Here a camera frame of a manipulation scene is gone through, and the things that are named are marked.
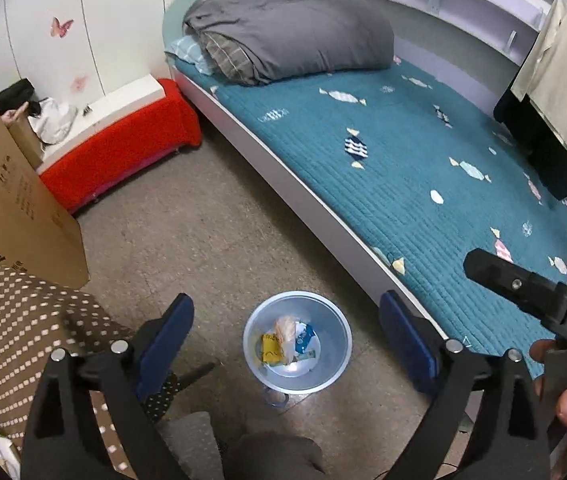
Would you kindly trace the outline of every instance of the brown tile floor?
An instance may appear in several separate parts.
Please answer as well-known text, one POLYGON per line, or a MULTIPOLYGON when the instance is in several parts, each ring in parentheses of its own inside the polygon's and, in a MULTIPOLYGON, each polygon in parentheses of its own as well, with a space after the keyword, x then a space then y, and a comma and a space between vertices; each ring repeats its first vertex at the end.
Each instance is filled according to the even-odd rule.
POLYGON ((241 433, 243 408, 260 402, 241 346, 254 307, 284 290, 330 298, 351 325, 352 360, 336 384, 291 399, 280 416, 320 444, 332 479, 372 480, 407 443, 425 400, 388 352, 375 304, 224 137, 202 126, 200 149, 153 166, 80 215, 85 288, 132 328, 179 292, 193 298, 195 327, 175 370, 220 366, 178 394, 168 415, 206 410, 227 442, 241 433))

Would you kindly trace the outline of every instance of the red cloth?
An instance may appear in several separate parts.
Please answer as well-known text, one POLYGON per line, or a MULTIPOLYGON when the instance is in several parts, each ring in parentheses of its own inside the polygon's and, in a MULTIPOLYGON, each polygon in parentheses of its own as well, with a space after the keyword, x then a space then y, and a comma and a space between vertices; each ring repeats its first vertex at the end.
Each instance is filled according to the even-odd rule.
POLYGON ((98 132, 41 174, 67 210, 77 210, 179 146, 201 144, 197 114, 177 84, 158 81, 166 97, 98 132))

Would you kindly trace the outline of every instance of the cardboard box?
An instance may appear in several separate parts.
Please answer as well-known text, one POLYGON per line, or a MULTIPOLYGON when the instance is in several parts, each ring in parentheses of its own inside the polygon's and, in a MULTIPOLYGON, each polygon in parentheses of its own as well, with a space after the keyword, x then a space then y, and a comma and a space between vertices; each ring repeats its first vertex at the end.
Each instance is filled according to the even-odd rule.
POLYGON ((26 157, 30 166, 32 166, 34 170, 41 166, 44 157, 44 148, 42 141, 39 140, 30 122, 28 122, 28 117, 21 116, 8 128, 8 131, 16 145, 19 146, 21 153, 26 157))
POLYGON ((88 281, 79 224, 39 180, 1 117, 0 264, 74 288, 88 281))

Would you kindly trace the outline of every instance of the brown polka dot cloth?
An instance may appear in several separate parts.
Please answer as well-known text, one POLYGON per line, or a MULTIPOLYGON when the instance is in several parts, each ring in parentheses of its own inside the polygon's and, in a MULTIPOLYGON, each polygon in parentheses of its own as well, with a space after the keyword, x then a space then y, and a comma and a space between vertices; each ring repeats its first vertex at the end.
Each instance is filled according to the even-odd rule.
MULTIPOLYGON (((113 321, 91 295, 0 266, 0 435, 21 451, 38 379, 55 348, 88 355, 133 335, 113 321)), ((113 466, 135 478, 103 395, 91 395, 113 466)), ((155 400, 169 405, 172 397, 155 400)), ((158 418, 154 410, 152 415, 158 418)))

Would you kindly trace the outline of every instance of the gray blanket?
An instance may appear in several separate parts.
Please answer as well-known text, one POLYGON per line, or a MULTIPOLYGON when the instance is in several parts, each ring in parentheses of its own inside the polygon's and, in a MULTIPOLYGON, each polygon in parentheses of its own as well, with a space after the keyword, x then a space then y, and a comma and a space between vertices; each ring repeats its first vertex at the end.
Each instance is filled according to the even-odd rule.
POLYGON ((220 34, 250 58, 255 77, 387 68, 394 34, 367 0, 206 0, 187 16, 200 36, 220 34))

